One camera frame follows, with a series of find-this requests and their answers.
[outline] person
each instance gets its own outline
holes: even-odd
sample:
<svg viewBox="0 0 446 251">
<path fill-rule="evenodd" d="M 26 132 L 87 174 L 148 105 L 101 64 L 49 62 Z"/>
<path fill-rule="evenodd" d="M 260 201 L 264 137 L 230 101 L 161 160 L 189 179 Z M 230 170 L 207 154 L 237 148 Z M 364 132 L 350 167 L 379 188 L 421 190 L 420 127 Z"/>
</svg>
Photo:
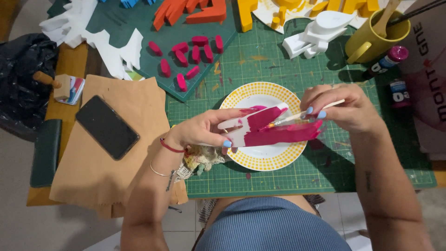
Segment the person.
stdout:
<svg viewBox="0 0 446 251">
<path fill-rule="evenodd" d="M 322 107 L 345 99 L 341 105 Z M 301 110 L 309 117 L 333 120 L 350 134 L 355 156 L 356 190 L 376 251 L 434 250 L 414 189 L 402 168 L 388 129 L 356 84 L 308 88 Z M 214 126 L 241 117 L 245 110 L 209 110 L 173 127 L 164 144 L 183 150 L 188 144 L 230 147 Z M 161 147 L 133 189 L 122 225 L 121 250 L 168 250 L 161 220 L 183 153 Z M 302 196 L 219 199 L 196 251 L 347 251 L 346 241 Z"/>
</svg>

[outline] green cutting mat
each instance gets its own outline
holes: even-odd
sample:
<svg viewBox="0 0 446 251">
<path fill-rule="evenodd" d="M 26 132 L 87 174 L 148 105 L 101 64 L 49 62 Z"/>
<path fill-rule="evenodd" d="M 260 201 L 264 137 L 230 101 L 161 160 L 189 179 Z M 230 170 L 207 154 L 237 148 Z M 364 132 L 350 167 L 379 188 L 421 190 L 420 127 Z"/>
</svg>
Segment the green cutting mat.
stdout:
<svg viewBox="0 0 446 251">
<path fill-rule="evenodd" d="M 346 65 L 344 47 L 354 32 L 353 28 L 330 42 L 325 54 L 313 59 L 301 55 L 290 60 L 281 46 L 282 41 L 303 32 L 310 20 L 288 21 L 284 35 L 272 31 L 254 16 L 253 20 L 253 29 L 238 34 L 220 58 L 215 73 L 211 71 L 205 77 L 190 99 L 180 103 L 167 96 L 166 113 L 171 126 L 208 109 L 217 109 L 226 95 L 250 82 L 277 83 L 299 98 L 306 88 L 317 84 L 357 82 L 386 121 L 413 186 L 436 186 L 430 163 L 419 151 L 412 117 L 390 108 L 391 95 L 387 85 L 399 76 L 397 70 L 364 81 L 360 78 L 364 67 Z M 326 131 L 319 139 L 325 144 L 322 149 L 312 150 L 307 145 L 294 163 L 280 170 L 255 172 L 232 161 L 215 165 L 209 172 L 186 180 L 187 194 L 189 198 L 210 198 L 355 191 L 354 158 L 348 133 L 335 123 L 327 122 Z"/>
<path fill-rule="evenodd" d="M 211 70 L 215 61 L 221 54 L 217 54 L 215 46 L 215 36 L 220 35 L 223 40 L 223 47 L 226 48 L 237 36 L 235 29 L 235 20 L 232 10 L 232 3 L 227 2 L 227 18 L 222 24 L 185 24 L 188 14 L 183 14 L 173 25 L 163 25 L 157 32 L 152 26 L 154 14 L 163 1 L 149 5 L 146 0 L 140 0 L 133 8 L 124 8 L 119 0 L 108 0 L 105 3 L 99 2 L 95 12 L 88 23 L 87 30 L 97 33 L 105 29 L 110 34 L 110 45 L 121 48 L 125 46 L 131 37 L 135 28 L 143 35 L 142 49 L 140 57 L 140 70 L 136 70 L 142 76 L 156 77 L 158 85 L 178 98 L 180 101 L 186 101 L 194 93 L 194 89 L 204 76 Z M 209 38 L 211 49 L 214 53 L 214 62 L 212 64 L 203 63 L 206 57 L 204 51 L 201 52 L 202 60 L 198 64 L 200 72 L 191 80 L 186 80 L 187 92 L 181 92 L 176 80 L 177 74 L 186 73 L 196 64 L 192 60 L 192 42 L 193 36 L 207 36 Z M 154 41 L 163 52 L 163 56 L 157 57 L 149 48 L 149 41 Z M 189 61 L 188 67 L 182 67 L 175 54 L 171 51 L 172 47 L 180 42 L 189 43 L 189 52 L 186 57 Z M 161 75 L 161 59 L 166 59 L 170 65 L 171 76 L 165 78 Z"/>
</svg>

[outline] skin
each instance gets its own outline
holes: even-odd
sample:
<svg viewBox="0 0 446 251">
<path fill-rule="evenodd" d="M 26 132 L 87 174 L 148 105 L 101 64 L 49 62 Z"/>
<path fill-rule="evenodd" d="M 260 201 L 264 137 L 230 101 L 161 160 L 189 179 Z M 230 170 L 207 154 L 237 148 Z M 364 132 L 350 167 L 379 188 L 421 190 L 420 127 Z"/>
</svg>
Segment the skin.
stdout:
<svg viewBox="0 0 446 251">
<path fill-rule="evenodd" d="M 350 134 L 355 156 L 356 190 L 364 210 L 374 250 L 434 250 L 423 223 L 420 205 L 413 187 L 402 168 L 384 121 L 373 104 L 355 84 L 318 85 L 309 88 L 301 101 L 301 110 L 313 108 L 309 117 L 317 117 L 325 105 L 345 99 L 338 106 L 325 109 L 327 120 L 333 120 Z M 227 140 L 214 130 L 224 120 L 245 115 L 240 109 L 210 110 L 175 126 L 165 143 L 175 149 L 188 144 L 206 143 L 222 146 Z M 122 226 L 121 250 L 160 250 L 168 247 L 163 237 L 161 220 L 170 201 L 170 188 L 183 158 L 161 147 L 152 160 L 155 174 L 146 167 L 133 189 Z M 284 197 L 301 208 L 315 213 L 302 197 Z M 238 199 L 220 199 L 208 225 L 230 203 Z"/>
</svg>

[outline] plate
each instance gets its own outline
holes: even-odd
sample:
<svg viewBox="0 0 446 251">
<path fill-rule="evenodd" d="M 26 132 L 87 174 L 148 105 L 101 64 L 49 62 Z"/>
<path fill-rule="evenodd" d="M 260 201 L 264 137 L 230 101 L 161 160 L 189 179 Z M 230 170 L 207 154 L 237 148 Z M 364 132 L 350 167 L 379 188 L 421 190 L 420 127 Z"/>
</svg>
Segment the plate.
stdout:
<svg viewBox="0 0 446 251">
<path fill-rule="evenodd" d="M 253 82 L 232 91 L 220 109 L 249 108 L 255 105 L 274 106 L 285 102 L 289 109 L 279 118 L 299 113 L 301 101 L 287 88 L 269 82 Z M 240 147 L 236 154 L 227 155 L 236 163 L 255 171 L 273 171 L 295 161 L 304 151 L 307 141 L 277 143 L 270 146 Z"/>
</svg>

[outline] right hand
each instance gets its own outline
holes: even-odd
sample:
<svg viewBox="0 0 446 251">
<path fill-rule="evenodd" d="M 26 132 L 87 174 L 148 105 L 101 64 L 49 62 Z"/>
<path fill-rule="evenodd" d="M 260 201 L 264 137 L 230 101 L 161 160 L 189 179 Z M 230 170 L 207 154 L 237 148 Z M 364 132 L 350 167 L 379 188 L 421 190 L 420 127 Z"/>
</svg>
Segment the right hand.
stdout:
<svg viewBox="0 0 446 251">
<path fill-rule="evenodd" d="M 381 130 L 385 123 L 372 102 L 356 84 L 317 85 L 305 90 L 301 111 L 313 108 L 307 117 L 317 117 L 322 108 L 330 103 L 345 99 L 344 103 L 324 109 L 325 119 L 333 120 L 350 133 Z"/>
</svg>

